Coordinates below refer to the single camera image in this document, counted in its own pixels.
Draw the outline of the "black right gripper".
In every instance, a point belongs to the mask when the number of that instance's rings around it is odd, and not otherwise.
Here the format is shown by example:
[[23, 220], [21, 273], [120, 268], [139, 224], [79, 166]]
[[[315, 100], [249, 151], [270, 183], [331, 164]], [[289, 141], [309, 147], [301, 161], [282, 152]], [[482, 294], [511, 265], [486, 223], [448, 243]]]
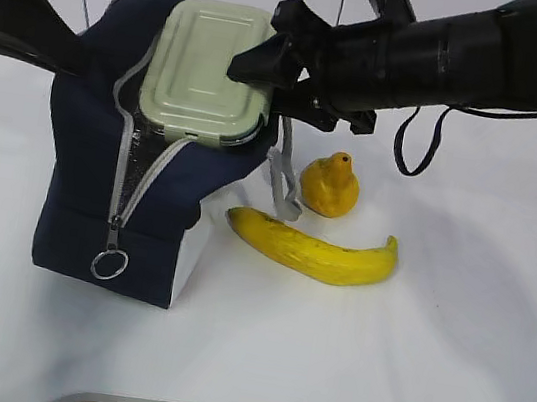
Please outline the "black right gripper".
[[[277, 34], [232, 58], [229, 79], [275, 88], [275, 112], [320, 131], [332, 132], [343, 120], [354, 134], [374, 133], [393, 23], [378, 18], [332, 27], [304, 0], [282, 0], [271, 25]], [[303, 69], [309, 75], [301, 82]]]

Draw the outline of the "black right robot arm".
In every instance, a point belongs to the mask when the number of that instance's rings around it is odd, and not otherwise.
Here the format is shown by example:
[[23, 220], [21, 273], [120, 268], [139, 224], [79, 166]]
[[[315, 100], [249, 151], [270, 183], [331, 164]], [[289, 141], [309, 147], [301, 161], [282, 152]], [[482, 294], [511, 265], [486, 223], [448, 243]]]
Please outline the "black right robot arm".
[[537, 112], [537, 0], [421, 21], [410, 0], [332, 26], [303, 0], [276, 6], [273, 37], [233, 57], [235, 82], [273, 90], [273, 110], [321, 131], [374, 131], [378, 110], [448, 106]]

